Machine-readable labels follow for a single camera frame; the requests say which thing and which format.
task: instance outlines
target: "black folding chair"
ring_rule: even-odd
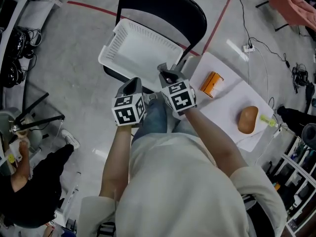
[[[207,28],[206,16],[193,0],[119,0],[116,25],[120,21],[122,9],[135,9],[153,14],[178,29],[190,43],[179,62],[203,38]],[[105,73],[122,82],[129,80],[106,66],[103,68]],[[143,88],[143,90],[145,93],[152,93],[147,88]]]

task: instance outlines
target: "white sleeve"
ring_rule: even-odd
[[[108,197],[85,197],[81,202],[77,237],[96,237],[99,226],[114,219],[115,202]]]
[[[241,195],[254,195],[265,203],[276,237],[281,236],[287,213],[281,197],[262,168],[259,166],[240,168],[230,176],[230,179]]]

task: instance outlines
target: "concrete floor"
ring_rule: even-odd
[[[116,130],[111,112],[111,100],[121,82],[104,73],[98,63],[98,55],[115,26],[115,17],[104,12],[66,3],[76,1],[116,12],[119,0],[61,0],[64,4],[54,10],[45,24],[44,39],[37,49],[36,67],[30,72],[28,81],[38,88],[49,92],[48,102],[65,116],[63,128],[68,129],[80,141],[81,147],[74,152],[65,166],[63,181],[71,183],[71,177],[80,171],[79,193],[74,202],[70,217],[76,219],[80,201],[83,197],[97,195],[101,185],[101,176],[106,155],[109,152]],[[208,28],[202,41],[194,48],[201,54],[227,0],[195,0],[205,12]],[[265,0],[242,0],[245,8],[245,21],[251,37],[264,41],[272,51],[283,57],[286,52],[291,67],[295,62],[304,63],[314,81],[315,65],[313,54],[315,45],[311,38],[300,37],[297,28],[286,27],[279,32],[276,27],[284,24],[284,19],[269,5],[256,9],[255,5]],[[123,15],[147,25],[158,32],[184,45],[187,42],[172,27],[159,19],[124,10]],[[234,43],[241,48],[247,43],[247,35],[242,25],[242,9],[239,0],[231,0],[223,19],[214,34],[207,51],[214,54],[245,81],[248,81],[248,63],[245,62],[228,44]],[[280,104],[286,107],[304,110],[305,89],[295,94],[291,73],[284,62],[270,54],[260,44],[253,44],[262,53],[269,73],[269,98],[274,97],[275,108]],[[267,76],[264,62],[258,52],[250,54],[251,86],[266,99]],[[29,86],[26,102],[31,103],[39,92]],[[39,106],[38,113],[48,115],[46,106]],[[56,135],[58,122],[51,123],[46,131],[51,139]],[[267,128],[262,139],[252,152],[242,152],[248,164],[254,164],[270,141],[274,128]],[[292,135],[283,131],[274,139],[259,163],[268,160],[278,161],[287,148]],[[47,154],[51,139],[43,147]],[[62,146],[61,139],[54,142],[53,149]]]

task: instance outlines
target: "white plastic basket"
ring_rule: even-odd
[[[99,63],[127,77],[139,77],[142,85],[154,92],[161,90],[157,66],[168,69],[180,60],[183,49],[162,35],[134,21],[122,19],[116,25],[109,46],[103,46]]]

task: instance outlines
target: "white table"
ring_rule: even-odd
[[[199,90],[212,71],[224,78],[223,88],[213,99]],[[273,110],[265,100],[233,70],[208,52],[201,57],[189,58],[182,68],[182,73],[196,91],[197,107],[201,112],[222,128],[239,148],[251,152],[268,126],[259,120],[260,115],[264,114],[270,118],[273,116]],[[242,109],[248,106],[258,107],[259,114],[254,132],[243,134],[237,127],[238,117]]]

